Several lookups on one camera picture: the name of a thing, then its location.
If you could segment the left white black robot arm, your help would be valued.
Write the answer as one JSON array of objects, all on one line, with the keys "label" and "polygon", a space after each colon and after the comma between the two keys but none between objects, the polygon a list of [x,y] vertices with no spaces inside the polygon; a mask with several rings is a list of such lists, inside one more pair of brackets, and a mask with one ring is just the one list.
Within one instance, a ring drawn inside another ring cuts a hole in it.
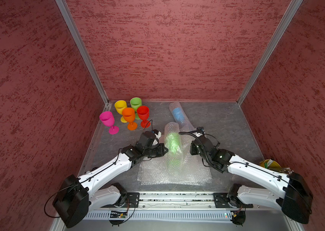
[{"label": "left white black robot arm", "polygon": [[108,205],[121,207],[126,202],[126,190],[118,183],[106,189],[103,186],[145,158],[167,154],[168,148],[159,142],[161,136],[158,130],[144,131],[135,145],[119,149],[118,155],[103,166],[80,177],[67,177],[58,192],[51,196],[52,206],[66,228],[76,226],[95,209]]}]

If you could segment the yellow glass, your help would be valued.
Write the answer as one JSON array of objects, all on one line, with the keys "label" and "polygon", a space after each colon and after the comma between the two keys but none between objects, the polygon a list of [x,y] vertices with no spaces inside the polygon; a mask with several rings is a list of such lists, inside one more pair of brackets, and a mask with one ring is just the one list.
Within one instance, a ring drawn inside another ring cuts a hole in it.
[{"label": "yellow glass", "polygon": [[115,102],[114,106],[115,106],[117,113],[121,115],[121,119],[120,119],[121,122],[127,123],[127,121],[123,117],[123,110],[128,107],[127,102],[124,100],[119,100],[119,101]]}]

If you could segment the red glass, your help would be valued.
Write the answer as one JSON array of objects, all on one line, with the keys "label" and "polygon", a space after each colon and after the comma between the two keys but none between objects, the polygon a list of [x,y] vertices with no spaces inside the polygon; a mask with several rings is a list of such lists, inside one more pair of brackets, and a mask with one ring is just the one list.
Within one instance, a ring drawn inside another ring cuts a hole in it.
[{"label": "red glass", "polygon": [[150,122],[148,120],[148,118],[150,116],[150,110],[149,110],[149,108],[147,106],[140,106],[137,109],[137,115],[142,120],[142,122],[140,123],[140,125],[143,128],[148,128],[150,126]]}]

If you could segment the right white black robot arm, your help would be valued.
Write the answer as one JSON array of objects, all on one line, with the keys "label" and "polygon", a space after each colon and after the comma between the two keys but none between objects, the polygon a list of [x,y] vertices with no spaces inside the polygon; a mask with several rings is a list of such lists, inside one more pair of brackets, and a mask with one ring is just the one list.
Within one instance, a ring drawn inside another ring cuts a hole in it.
[{"label": "right white black robot arm", "polygon": [[261,186],[260,189],[235,184],[227,194],[235,208],[256,204],[281,210],[290,219],[307,224],[312,214],[313,195],[298,173],[281,173],[256,165],[233,152],[213,145],[204,132],[189,132],[190,154],[199,155],[209,167],[220,173],[238,175]]}]

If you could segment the orange glass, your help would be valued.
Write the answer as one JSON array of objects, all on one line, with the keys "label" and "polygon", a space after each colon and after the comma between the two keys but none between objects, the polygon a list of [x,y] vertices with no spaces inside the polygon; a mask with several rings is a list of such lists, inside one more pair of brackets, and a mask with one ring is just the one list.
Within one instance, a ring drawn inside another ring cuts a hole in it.
[{"label": "orange glass", "polygon": [[135,122],[135,111],[131,107],[127,107],[122,111],[122,116],[123,118],[127,121],[128,123],[128,129],[130,131],[134,131],[137,129],[137,123]]}]

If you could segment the pink glass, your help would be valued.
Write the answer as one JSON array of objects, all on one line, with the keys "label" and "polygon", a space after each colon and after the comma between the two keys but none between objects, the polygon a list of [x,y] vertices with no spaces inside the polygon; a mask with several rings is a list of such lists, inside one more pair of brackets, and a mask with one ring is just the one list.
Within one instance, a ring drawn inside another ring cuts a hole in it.
[{"label": "pink glass", "polygon": [[109,128],[109,133],[115,135],[119,132],[119,127],[115,126],[114,116],[111,111],[105,111],[99,116],[100,121]]}]

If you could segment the bright green wine glass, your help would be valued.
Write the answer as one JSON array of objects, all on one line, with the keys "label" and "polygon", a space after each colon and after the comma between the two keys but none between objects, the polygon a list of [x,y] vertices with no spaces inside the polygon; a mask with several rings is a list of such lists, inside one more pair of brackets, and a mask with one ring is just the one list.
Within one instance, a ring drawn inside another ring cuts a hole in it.
[{"label": "bright green wine glass", "polygon": [[134,97],[130,100],[130,105],[135,111],[135,119],[140,120],[140,118],[137,114],[137,109],[142,106],[142,99],[139,97]]}]

